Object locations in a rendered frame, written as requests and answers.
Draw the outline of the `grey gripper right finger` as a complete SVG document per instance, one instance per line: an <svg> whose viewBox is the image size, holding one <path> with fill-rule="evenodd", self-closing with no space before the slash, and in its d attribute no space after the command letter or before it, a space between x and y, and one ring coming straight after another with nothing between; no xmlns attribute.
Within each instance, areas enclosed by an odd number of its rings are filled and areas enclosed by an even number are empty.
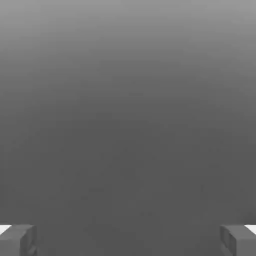
<svg viewBox="0 0 256 256"><path fill-rule="evenodd" d="M221 225L222 256L256 256L256 224Z"/></svg>

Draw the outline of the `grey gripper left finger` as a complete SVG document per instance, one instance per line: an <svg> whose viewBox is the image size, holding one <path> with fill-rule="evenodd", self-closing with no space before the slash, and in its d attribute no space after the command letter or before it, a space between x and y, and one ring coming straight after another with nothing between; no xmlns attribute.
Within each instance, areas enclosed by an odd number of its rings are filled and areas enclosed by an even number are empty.
<svg viewBox="0 0 256 256"><path fill-rule="evenodd" d="M37 226L0 224L0 256L38 256Z"/></svg>

